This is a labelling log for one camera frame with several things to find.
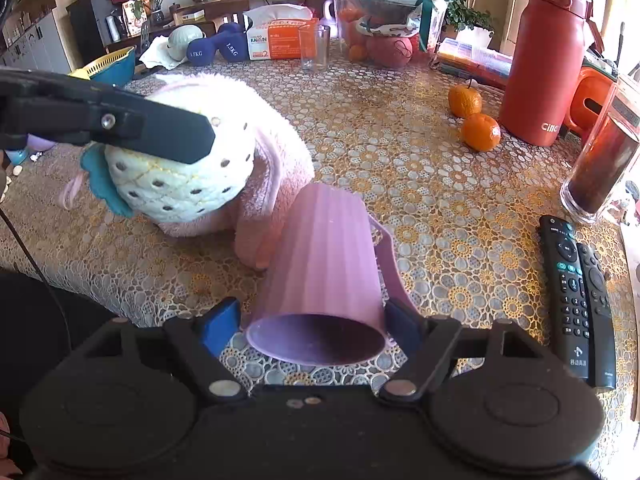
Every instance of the white towel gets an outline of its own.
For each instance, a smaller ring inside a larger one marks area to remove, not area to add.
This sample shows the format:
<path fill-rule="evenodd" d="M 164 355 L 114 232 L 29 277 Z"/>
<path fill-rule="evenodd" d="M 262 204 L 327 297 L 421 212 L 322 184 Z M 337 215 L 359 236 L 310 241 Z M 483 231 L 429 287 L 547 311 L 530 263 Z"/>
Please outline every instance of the white towel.
<path fill-rule="evenodd" d="M 167 49 L 168 41 L 169 38 L 166 36 L 154 38 L 146 52 L 140 56 L 140 61 L 142 61 L 147 68 L 164 66 L 167 70 L 172 70 L 187 61 L 186 57 L 182 61 L 176 61 L 173 57 L 169 56 L 169 50 Z"/>

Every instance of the green ribbon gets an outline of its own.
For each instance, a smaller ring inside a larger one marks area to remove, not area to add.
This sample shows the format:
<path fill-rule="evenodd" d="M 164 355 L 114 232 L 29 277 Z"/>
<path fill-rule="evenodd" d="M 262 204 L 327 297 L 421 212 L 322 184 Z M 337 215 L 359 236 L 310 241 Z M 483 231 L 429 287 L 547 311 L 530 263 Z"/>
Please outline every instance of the green ribbon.
<path fill-rule="evenodd" d="M 422 17 L 420 18 L 420 35 L 418 45 L 422 52 L 427 51 L 427 41 L 429 39 L 429 29 L 431 28 L 431 15 L 433 13 L 433 2 L 431 0 L 417 0 L 415 6 L 422 4 Z"/>

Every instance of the glass cup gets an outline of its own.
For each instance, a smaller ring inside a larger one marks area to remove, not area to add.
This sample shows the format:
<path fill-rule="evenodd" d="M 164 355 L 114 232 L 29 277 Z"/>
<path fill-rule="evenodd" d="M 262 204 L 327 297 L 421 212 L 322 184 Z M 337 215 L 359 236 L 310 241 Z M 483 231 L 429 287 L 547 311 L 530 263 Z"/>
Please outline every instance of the glass cup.
<path fill-rule="evenodd" d="M 329 38 L 331 28 L 327 25 L 303 25 L 300 31 L 300 61 L 302 70 L 322 72 L 329 66 Z"/>
<path fill-rule="evenodd" d="M 640 87 L 620 75 L 591 135 L 562 184 L 562 205 L 578 222 L 593 224 L 640 154 Z"/>

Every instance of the yellow basket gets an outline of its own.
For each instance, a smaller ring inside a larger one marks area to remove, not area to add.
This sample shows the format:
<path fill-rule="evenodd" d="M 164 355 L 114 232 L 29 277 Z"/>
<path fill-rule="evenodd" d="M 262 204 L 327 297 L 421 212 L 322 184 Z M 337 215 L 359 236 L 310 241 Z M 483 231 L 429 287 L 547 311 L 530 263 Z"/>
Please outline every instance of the yellow basket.
<path fill-rule="evenodd" d="M 116 50 L 116 52 L 111 52 L 106 56 L 99 57 L 83 68 L 87 71 L 89 77 L 93 78 L 98 72 L 102 72 L 102 70 L 107 68 L 109 65 L 120 61 L 121 59 L 125 59 L 129 53 L 135 49 L 136 48 L 134 46 L 128 46 L 127 48 Z"/>

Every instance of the pink cup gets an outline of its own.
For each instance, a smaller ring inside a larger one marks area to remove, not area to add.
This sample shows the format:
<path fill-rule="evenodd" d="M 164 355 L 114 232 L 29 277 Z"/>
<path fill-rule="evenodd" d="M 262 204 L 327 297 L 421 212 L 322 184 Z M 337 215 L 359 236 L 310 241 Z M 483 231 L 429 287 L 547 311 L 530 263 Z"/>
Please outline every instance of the pink cup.
<path fill-rule="evenodd" d="M 374 248 L 371 225 L 382 233 Z M 303 365 L 366 361 L 386 344 L 389 296 L 411 305 L 389 233 L 354 194 L 308 184 L 289 211 L 246 336 L 268 356 Z"/>

